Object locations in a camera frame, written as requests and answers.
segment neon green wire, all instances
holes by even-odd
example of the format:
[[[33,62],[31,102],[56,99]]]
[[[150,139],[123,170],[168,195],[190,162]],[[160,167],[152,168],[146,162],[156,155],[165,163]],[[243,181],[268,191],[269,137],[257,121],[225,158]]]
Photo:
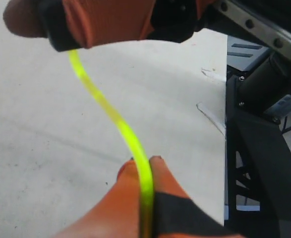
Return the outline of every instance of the neon green wire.
[[[74,72],[84,84],[91,96],[104,109],[113,123],[116,124],[127,146],[129,147],[139,173],[141,188],[140,197],[140,237],[150,238],[152,236],[152,217],[154,201],[154,185],[150,163],[139,139],[134,134],[130,126],[125,122],[118,111],[111,106],[102,92],[89,78],[79,58],[76,50],[69,51],[69,58]]]

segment yellow-green cable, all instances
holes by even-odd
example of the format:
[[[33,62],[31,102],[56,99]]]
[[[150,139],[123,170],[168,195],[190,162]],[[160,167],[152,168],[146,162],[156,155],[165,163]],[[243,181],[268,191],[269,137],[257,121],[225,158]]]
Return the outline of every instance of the yellow-green cable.
[[[134,134],[133,130],[125,122],[118,111],[113,106],[111,106],[102,92],[95,86],[95,84],[86,73],[80,61],[78,51],[69,51],[69,58],[77,77],[84,84],[90,95],[93,96],[96,102],[104,109],[112,122],[116,124],[133,155],[139,173],[141,188],[139,227],[140,237],[150,238],[152,236],[154,185],[148,157],[146,156],[143,147],[139,139]]]

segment black metal frame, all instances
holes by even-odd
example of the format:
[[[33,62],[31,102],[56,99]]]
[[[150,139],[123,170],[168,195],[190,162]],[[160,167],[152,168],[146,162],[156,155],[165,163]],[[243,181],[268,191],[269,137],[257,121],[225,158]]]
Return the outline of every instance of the black metal frame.
[[[225,226],[248,238],[291,238],[291,151],[276,122],[244,109],[237,93],[241,83],[238,76],[227,81]],[[237,153],[243,162],[239,168]],[[237,195],[258,201],[260,211],[238,211]]]

